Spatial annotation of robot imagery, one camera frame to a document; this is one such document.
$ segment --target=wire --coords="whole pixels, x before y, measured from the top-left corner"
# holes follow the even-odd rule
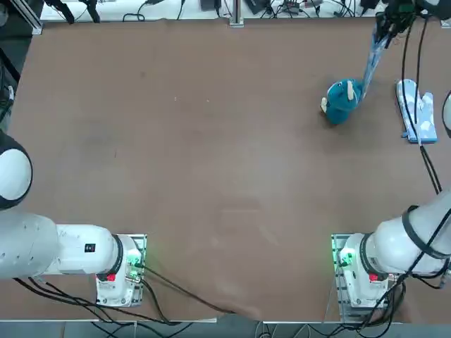
[[[109,337],[118,338],[118,336],[116,336],[115,333],[116,333],[117,331],[119,331],[119,329],[121,329],[121,328],[123,327],[123,326],[118,327],[118,328],[116,329],[115,332],[109,332],[109,331],[106,331],[104,328],[98,326],[98,325],[97,325],[96,323],[94,323],[94,322],[91,322],[91,324],[93,324],[93,326],[97,327],[99,330],[101,330],[101,331],[103,331],[104,333],[106,333],[106,334],[108,335],[107,338],[109,338]]]
[[[14,278],[14,280],[18,284],[22,285],[24,288],[28,289],[29,291],[31,291],[34,294],[37,294],[39,296],[43,296],[44,298],[48,298],[48,299],[51,299],[51,300],[54,300],[54,301],[59,301],[61,303],[66,303],[66,304],[69,304],[69,305],[77,305],[78,306],[78,304],[75,303],[74,301],[68,301],[65,298],[58,298],[58,297],[51,296],[51,295],[45,294],[43,292],[40,292],[40,291],[34,289],[33,287],[31,287],[30,285],[28,285],[27,283],[25,283],[24,281],[20,280],[19,278]],[[81,299],[80,297],[76,297],[76,298],[79,299],[79,300],[86,301],[85,299]],[[94,307],[98,308],[98,309],[100,309],[100,308],[107,308],[107,309],[109,309],[111,311],[116,311],[116,312],[119,312],[119,313],[124,313],[126,315],[134,316],[136,318],[141,318],[141,319],[145,319],[145,320],[150,320],[150,321],[155,322],[155,323],[164,324],[164,322],[161,321],[161,320],[150,318],[150,317],[148,317],[146,315],[141,315],[139,313],[133,313],[133,312],[130,312],[130,311],[126,311],[126,310],[123,310],[122,308],[114,308],[112,306],[105,306],[105,305],[102,305],[102,304],[95,304]]]
[[[150,296],[152,300],[154,301],[154,305],[156,308],[156,312],[158,312],[160,318],[166,323],[171,324],[171,321],[163,314],[163,311],[161,310],[160,304],[158,302],[158,299],[156,298],[155,291],[151,288],[150,284],[146,282],[145,280],[141,280],[141,283],[146,287],[147,291],[149,291]]]
[[[316,16],[319,18],[319,6],[318,7],[315,6],[314,0],[310,0],[310,2],[313,8],[315,8]]]
[[[142,323],[137,323],[138,326],[140,327],[145,327],[146,329],[148,329],[149,331],[152,331],[154,334],[156,334],[158,337],[160,338],[165,338],[160,332],[158,332],[157,330],[155,330],[153,327],[142,324]]]
[[[179,333],[185,331],[187,328],[189,328],[189,327],[192,326],[193,324],[194,324],[194,323],[189,323],[188,325],[186,325],[185,327],[181,328],[180,330],[175,331],[173,334],[170,334],[170,335],[166,336],[166,338],[172,338],[172,337],[176,336],[177,334],[179,334]]]
[[[232,12],[230,11],[230,8],[228,7],[228,4],[227,4],[227,1],[226,1],[226,0],[224,0],[224,4],[225,4],[225,7],[227,8],[228,15],[230,15],[230,17],[232,17],[233,14],[232,14]]]
[[[401,68],[401,84],[402,84],[402,96],[403,96],[403,100],[404,100],[404,106],[406,108],[407,111],[407,117],[409,118],[409,123],[412,126],[412,130],[414,131],[415,137],[418,141],[418,143],[420,144],[421,140],[419,139],[419,135],[416,132],[416,124],[414,124],[414,122],[412,121],[412,117],[410,115],[409,112],[409,107],[407,105],[407,96],[406,96],[406,89],[405,89],[405,66],[406,66],[406,57],[407,57],[407,47],[409,44],[409,38],[410,38],[410,33],[412,31],[412,27],[414,24],[416,18],[414,18],[412,20],[411,25],[409,26],[409,29],[407,31],[407,35],[406,35],[406,39],[404,42],[404,51],[402,53],[402,68]],[[423,26],[423,31],[421,32],[421,36],[424,36],[424,32],[426,31],[426,26],[427,26],[427,22],[428,22],[428,17],[425,18],[424,20],[424,26]],[[423,44],[423,39],[420,39],[419,42],[419,50],[421,50],[421,46]],[[416,106],[417,106],[417,100],[418,100],[418,91],[419,91],[419,75],[420,75],[420,65],[421,65],[421,54],[418,54],[418,59],[416,62],[416,94],[415,94],[415,100],[414,100],[414,115],[416,115]],[[438,175],[437,172],[435,171],[434,165],[432,164],[432,160],[428,155],[428,152],[426,150],[426,148],[424,147],[424,145],[420,146],[420,152],[421,152],[421,157],[423,158],[423,162],[424,165],[426,166],[426,170],[428,171],[428,175],[429,178],[431,179],[431,183],[433,185],[433,188],[435,190],[436,194],[439,194],[442,191],[442,186],[440,183],[440,180],[438,179]]]
[[[169,285],[171,285],[172,287],[175,287],[178,291],[190,296],[191,298],[197,300],[198,302],[208,306],[209,308],[212,308],[216,311],[222,312],[222,313],[230,313],[230,314],[235,314],[234,311],[230,311],[230,310],[226,310],[224,308],[220,308],[219,306],[213,305],[212,303],[209,303],[208,301],[200,298],[199,296],[197,296],[196,294],[193,294],[192,292],[187,291],[186,289],[183,289],[180,285],[170,281],[168,278],[164,277],[163,275],[160,275],[157,271],[152,270],[151,268],[148,268],[145,265],[141,265],[141,264],[137,264],[135,265],[138,268],[144,268],[145,270],[149,271],[151,274],[157,276],[158,278],[160,278],[161,280],[163,280],[164,282],[168,283]]]
[[[87,11],[87,7],[86,7],[85,10],[83,11],[83,13],[81,13],[81,14],[74,20],[74,23],[76,23],[76,22],[78,21],[78,19],[80,19],[80,18],[83,16],[83,14],[86,13],[86,11]]]
[[[97,327],[99,330],[104,331],[104,330],[101,329],[100,326],[98,326],[96,323],[91,322],[91,324],[93,324],[93,326]],[[117,327],[117,328],[116,328],[114,331],[112,331],[112,332],[105,332],[105,333],[108,333],[108,336],[106,336],[105,338],[109,338],[109,337],[113,337],[113,338],[114,338],[114,337],[116,337],[114,334],[117,333],[120,329],[123,329],[124,327],[131,326],[131,325],[134,325],[134,323],[124,323],[124,324],[122,324],[121,326]]]
[[[416,119],[416,103],[418,102],[418,92],[419,92],[419,88],[420,88],[420,65],[421,65],[421,49],[423,46],[423,39],[424,39],[424,33],[426,32],[426,27],[428,25],[428,20],[429,17],[426,16],[426,18],[424,19],[424,25],[423,25],[423,30],[421,31],[421,37],[420,37],[420,42],[418,45],[418,56],[416,57],[416,91],[415,91],[415,107],[414,107],[414,122],[415,125],[418,123],[418,120]]]
[[[273,333],[271,333],[271,338],[274,338],[274,336],[276,335],[276,330],[278,328],[279,324],[276,324],[276,326],[274,327]]]
[[[308,18],[311,18],[311,16],[310,16],[306,11],[304,11],[303,9],[300,9],[299,11],[300,11],[301,13],[307,15]]]
[[[311,332],[310,332],[310,326],[308,326],[307,324],[303,324],[303,326],[301,326],[301,328],[298,329],[298,331],[295,333],[295,335],[294,335],[292,338],[296,338],[297,335],[298,335],[299,333],[301,333],[302,330],[305,329],[306,327],[309,329],[309,336],[308,336],[308,338],[310,338],[310,334],[311,334]]]
[[[185,0],[180,0],[180,10],[178,11],[177,20],[180,20],[180,16],[182,15],[183,5],[185,4]]]
[[[335,2],[336,4],[339,4],[340,6],[342,6],[342,7],[347,9],[347,11],[349,12],[350,16],[354,16],[355,17],[355,13],[354,13],[354,15],[352,15],[351,8],[346,6],[346,4],[344,4],[343,2],[339,2],[339,1],[336,1],[336,0],[327,0],[327,1],[332,1],[332,2]]]
[[[128,16],[135,16],[136,19],[137,19],[138,21],[140,21],[140,22],[145,21],[145,20],[146,20],[146,17],[143,16],[143,15],[140,13],[140,11],[141,11],[142,8],[143,8],[144,6],[146,6],[146,5],[150,5],[150,4],[148,4],[148,2],[145,1],[145,2],[143,2],[143,3],[141,4],[141,6],[138,8],[138,12],[136,12],[136,13],[126,13],[126,14],[124,14],[124,16],[122,17],[122,22],[124,23],[124,22],[125,22],[125,19],[126,19]]]
[[[119,325],[119,327],[118,327],[116,330],[114,330],[113,332],[108,332],[108,331],[106,331],[105,329],[101,328],[100,326],[96,325],[95,323],[92,323],[93,326],[95,326],[95,327],[97,327],[99,330],[101,330],[101,331],[107,333],[107,334],[108,334],[108,337],[113,337],[113,338],[115,337],[115,338],[117,338],[117,337],[114,335],[115,333],[117,333],[117,331],[119,331],[122,327],[130,326],[130,325],[133,325],[133,324],[134,324],[134,323],[120,323],[120,322],[117,322],[117,321],[115,321],[113,318],[111,318],[111,317],[108,315],[108,313],[107,313],[107,312],[106,312],[99,304],[92,303],[92,302],[90,302],[90,301],[88,301],[88,300],[86,300],[86,299],[80,298],[80,297],[74,297],[74,296],[71,296],[70,294],[65,293],[64,291],[60,290],[58,287],[55,287],[54,285],[52,285],[52,284],[49,283],[49,282],[45,282],[45,284],[47,284],[47,285],[49,285],[50,287],[54,288],[54,289],[56,290],[56,292],[53,292],[53,291],[51,291],[51,290],[48,290],[48,289],[46,289],[46,288],[40,286],[40,285],[37,284],[36,281],[34,281],[31,277],[29,277],[28,279],[29,279],[29,281],[31,281],[31,283],[32,283],[34,286],[36,286],[36,288],[38,288],[38,289],[42,290],[43,292],[46,292],[46,293],[47,293],[47,294],[39,294],[39,295],[42,295],[42,296],[44,296],[45,298],[50,298],[50,299],[53,299],[53,300],[60,301],[60,302],[62,302],[62,303],[68,303],[68,302],[63,301],[63,299],[57,299],[56,297],[52,297],[52,296],[50,296],[50,295],[53,294],[53,295],[58,295],[58,296],[61,296],[61,297],[64,297],[64,298],[69,298],[69,299],[73,300],[73,301],[76,303],[76,305],[79,305],[79,306],[82,306],[83,308],[86,308],[89,312],[91,312],[92,314],[94,314],[94,315],[95,315],[100,321],[102,321],[103,323],[113,323],[113,324]],[[16,280],[16,281],[20,281],[19,284],[21,284],[22,286],[25,286],[25,285],[26,285],[26,286],[27,286],[27,289],[30,289],[30,291],[31,291],[32,287],[31,287],[30,285],[27,285],[26,283],[24,283],[22,280],[19,280],[19,279],[15,279],[15,280]],[[105,314],[105,316],[109,319],[109,321],[107,321],[107,320],[103,319],[102,317],[100,317],[100,316],[99,316],[98,314],[96,314],[92,309],[90,309],[89,306],[93,306],[93,307],[95,307],[95,308],[98,308],[100,311],[102,311],[102,313]],[[178,325],[179,323],[176,323],[176,322],[169,322],[169,323],[165,323],[165,324],[174,326],[174,325]],[[138,323],[137,325],[138,325],[138,326],[141,326],[141,327],[145,327],[146,329],[152,331],[155,335],[157,335],[157,336],[160,337],[160,338],[171,338],[171,337],[174,337],[174,336],[176,336],[177,334],[181,333],[182,331],[185,331],[187,328],[189,328],[189,327],[190,327],[191,325],[193,325],[193,324],[194,324],[194,323],[189,323],[188,325],[186,325],[186,326],[183,327],[182,329],[180,329],[180,330],[174,332],[173,334],[170,334],[170,335],[167,336],[167,337],[164,337],[159,331],[155,330],[153,327],[150,327],[150,326],[145,325],[145,324],[143,324],[143,323]]]

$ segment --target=brown table surface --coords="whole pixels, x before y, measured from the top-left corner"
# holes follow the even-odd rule
[[[240,314],[323,320],[330,235],[372,231],[434,193],[418,147],[401,138],[403,38],[362,106],[331,127],[321,97],[335,80],[362,76],[373,20],[300,21],[48,26],[32,40],[13,110],[11,135],[35,165],[21,208],[147,233],[150,266]],[[413,77],[419,25],[412,36]],[[421,67],[440,137],[428,149],[445,187],[450,38],[431,23]],[[51,280],[94,298],[91,277]],[[2,319],[92,318],[12,281],[0,286]],[[169,318],[216,315],[155,289]],[[401,320],[449,323],[450,293],[409,282]],[[149,297],[136,311],[156,316]],[[326,320],[339,320],[335,303]]]

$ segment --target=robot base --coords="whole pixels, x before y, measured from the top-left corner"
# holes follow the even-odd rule
[[[139,306],[142,303],[143,286],[140,283],[144,269],[135,264],[145,265],[147,235],[118,234],[123,245],[121,267],[115,275],[106,280],[96,276],[97,300],[105,306]]]
[[[333,234],[332,255],[338,307],[343,322],[359,322],[388,288],[388,280],[371,281],[359,257],[363,234]]]

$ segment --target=white robot link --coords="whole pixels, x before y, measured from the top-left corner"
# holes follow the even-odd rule
[[[96,275],[97,303],[137,306],[145,235],[111,234],[96,225],[55,224],[15,210],[32,184],[26,150],[0,132],[0,279]]]

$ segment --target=plush toy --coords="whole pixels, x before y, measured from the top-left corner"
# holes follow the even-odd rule
[[[344,122],[361,101],[362,85],[355,79],[344,79],[330,86],[327,98],[321,100],[321,109],[331,123]]]

